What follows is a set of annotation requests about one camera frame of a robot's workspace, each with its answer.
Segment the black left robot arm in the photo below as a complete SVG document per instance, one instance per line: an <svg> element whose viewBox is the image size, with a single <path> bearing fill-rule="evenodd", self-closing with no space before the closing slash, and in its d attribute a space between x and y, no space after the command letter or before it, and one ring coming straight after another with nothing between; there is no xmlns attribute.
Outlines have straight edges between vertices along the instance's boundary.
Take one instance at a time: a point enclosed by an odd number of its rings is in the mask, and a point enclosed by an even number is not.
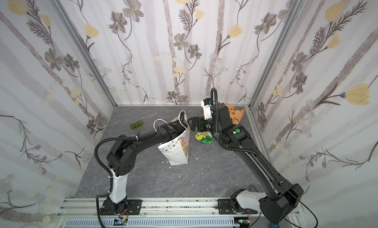
<svg viewBox="0 0 378 228"><path fill-rule="evenodd" d="M95 198L97 215L125 214L129 208L128 174L135 166L137 155L154 145L177 139L187 129L187 123L176 120L172 123L165 123L147 134L133 137L127 137L123 134L119 137L100 141L94 149L94 157L97 163L108 173L110 185L106 194L97 195ZM106 156L107 163L105 164L99 158L98 150L102 144L111 141L114 144Z"/></svg>

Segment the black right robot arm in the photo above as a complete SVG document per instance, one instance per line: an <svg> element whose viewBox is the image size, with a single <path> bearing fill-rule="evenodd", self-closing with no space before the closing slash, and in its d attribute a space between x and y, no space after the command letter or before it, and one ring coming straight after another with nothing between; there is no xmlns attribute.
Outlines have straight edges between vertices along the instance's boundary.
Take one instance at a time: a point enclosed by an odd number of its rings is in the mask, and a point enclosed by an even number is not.
<svg viewBox="0 0 378 228"><path fill-rule="evenodd" d="M216 88L201 104L204 115L189 119L191 130L209 132L221 148L238 155L264 188L261 193L238 190L230 197L232 209L256 211L278 225L302 204L302 187L285 179L260 152L245 127L232 122L228 107L218 101Z"/></svg>

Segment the white paper bag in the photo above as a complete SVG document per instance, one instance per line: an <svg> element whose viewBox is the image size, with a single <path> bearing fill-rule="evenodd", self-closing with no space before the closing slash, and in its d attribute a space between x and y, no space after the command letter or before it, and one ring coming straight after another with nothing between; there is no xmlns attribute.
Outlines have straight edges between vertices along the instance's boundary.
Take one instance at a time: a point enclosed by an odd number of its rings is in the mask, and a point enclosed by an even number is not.
<svg viewBox="0 0 378 228"><path fill-rule="evenodd" d="M184 128L174 139L161 143L158 146L160 152L166 157L171 166L188 164L190 148L190 127L185 110L181 110L179 115L172 120L179 121L179 126Z"/></svg>

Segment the green yellow candy packet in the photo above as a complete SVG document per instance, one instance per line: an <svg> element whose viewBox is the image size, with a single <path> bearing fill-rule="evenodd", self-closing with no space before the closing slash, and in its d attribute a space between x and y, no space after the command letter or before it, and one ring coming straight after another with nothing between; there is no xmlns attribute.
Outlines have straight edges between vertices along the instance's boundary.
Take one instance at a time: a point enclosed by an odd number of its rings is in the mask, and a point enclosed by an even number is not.
<svg viewBox="0 0 378 228"><path fill-rule="evenodd" d="M210 144L213 141L213 136L210 132L198 132L195 138L202 144Z"/></svg>

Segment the orange snack packet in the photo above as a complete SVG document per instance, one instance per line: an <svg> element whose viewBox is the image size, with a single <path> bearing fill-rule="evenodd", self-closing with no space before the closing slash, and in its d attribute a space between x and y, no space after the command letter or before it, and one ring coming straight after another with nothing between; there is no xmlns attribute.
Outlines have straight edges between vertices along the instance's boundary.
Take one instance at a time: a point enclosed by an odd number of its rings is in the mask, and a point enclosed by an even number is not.
<svg viewBox="0 0 378 228"><path fill-rule="evenodd" d="M240 124L245 110L244 109L238 110L231 104L227 104L226 106L228 108L230 118L232 119L232 123L234 125Z"/></svg>

